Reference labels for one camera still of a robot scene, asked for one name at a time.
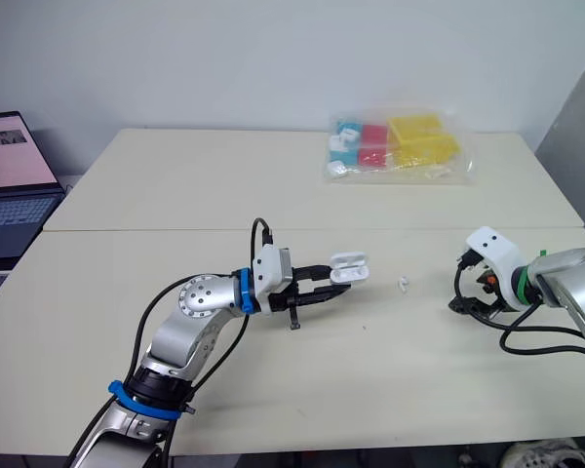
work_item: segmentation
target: cyan block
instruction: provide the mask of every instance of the cyan block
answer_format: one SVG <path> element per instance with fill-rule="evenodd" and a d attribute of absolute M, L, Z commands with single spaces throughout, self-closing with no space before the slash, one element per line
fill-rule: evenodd
<path fill-rule="evenodd" d="M 330 159 L 332 161 L 342 161 L 345 166 L 357 165 L 361 136 L 362 124 L 338 122 L 336 133 L 330 138 Z"/>

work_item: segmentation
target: small white object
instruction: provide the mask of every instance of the small white object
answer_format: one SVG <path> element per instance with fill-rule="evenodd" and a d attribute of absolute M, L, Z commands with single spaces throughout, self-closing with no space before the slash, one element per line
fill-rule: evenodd
<path fill-rule="evenodd" d="M 354 143 L 360 139 L 360 132 L 353 129 L 343 129 L 340 132 L 340 140 L 345 143 Z"/>
<path fill-rule="evenodd" d="M 346 151 L 347 147 L 344 141 L 340 138 L 340 135 L 330 136 L 330 151 Z"/>
<path fill-rule="evenodd" d="M 402 276 L 399 280 L 399 288 L 403 294 L 408 292 L 408 285 L 410 284 L 410 280 L 407 276 Z"/>
<path fill-rule="evenodd" d="M 347 167 L 342 161 L 331 161 L 327 165 L 328 175 L 332 178 L 344 177 L 347 175 Z"/>
<path fill-rule="evenodd" d="M 370 274 L 364 252 L 336 253 L 331 257 L 330 267 L 330 279 L 336 285 L 364 281 Z"/>

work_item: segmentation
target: green ring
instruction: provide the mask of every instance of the green ring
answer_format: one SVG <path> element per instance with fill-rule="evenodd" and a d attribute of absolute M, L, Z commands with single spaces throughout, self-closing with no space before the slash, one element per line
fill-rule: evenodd
<path fill-rule="evenodd" d="M 518 299 L 524 305 L 530 305 L 530 302 L 528 302 L 528 299 L 525 297 L 525 286 L 527 285 L 527 281 L 527 269 L 523 268 L 523 271 L 520 274 L 520 280 L 518 281 Z"/>

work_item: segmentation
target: robotic arm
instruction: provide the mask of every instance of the robotic arm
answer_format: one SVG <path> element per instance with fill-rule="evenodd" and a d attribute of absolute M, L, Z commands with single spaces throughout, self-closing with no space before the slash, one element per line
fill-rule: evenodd
<path fill-rule="evenodd" d="M 296 307 L 323 302 L 369 276 L 362 253 L 342 253 L 331 266 L 293 268 L 288 249 L 273 245 L 271 231 L 262 219 L 262 249 L 252 267 L 229 275 L 201 274 L 167 287 L 146 309 L 139 324 L 135 352 L 149 311 L 175 286 L 181 290 L 171 316 L 155 332 L 137 370 L 136 357 L 127 378 L 108 387 L 113 396 L 98 412 L 70 453 L 65 467 L 167 467 L 176 421 L 190 407 L 195 392 L 206 382 L 240 341 L 249 317 L 290 310 L 291 328 L 300 327 Z M 301 280 L 331 279 L 329 286 L 299 293 Z M 221 329 L 230 320 L 244 317 L 239 335 L 213 367 L 194 383 L 208 361 Z"/>
<path fill-rule="evenodd" d="M 459 260 L 455 277 L 456 298 L 449 304 L 452 310 L 469 314 L 486 325 L 504 330 L 501 347 L 515 354 L 577 350 L 585 354 L 584 348 L 576 346 L 513 350 L 505 344 L 510 332 L 567 332 L 585 339 L 585 249 L 551 255 L 542 252 L 540 257 L 527 264 L 515 244 L 489 227 L 482 227 L 474 232 L 468 238 L 467 245 L 468 250 Z M 463 297 L 459 290 L 461 272 L 480 262 L 487 269 L 477 282 L 483 284 L 486 293 L 496 295 L 492 304 L 486 304 L 476 297 Z M 580 331 L 559 327 L 519 327 L 541 303 L 549 307 L 563 307 Z M 511 326 L 491 322 L 490 319 L 501 311 L 519 311 L 523 315 Z"/>

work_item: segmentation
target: laptop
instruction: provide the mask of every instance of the laptop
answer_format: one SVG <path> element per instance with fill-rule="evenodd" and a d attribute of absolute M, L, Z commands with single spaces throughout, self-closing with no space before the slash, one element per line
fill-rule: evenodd
<path fill-rule="evenodd" d="M 0 113 L 0 280 L 63 197 L 20 113 Z"/>

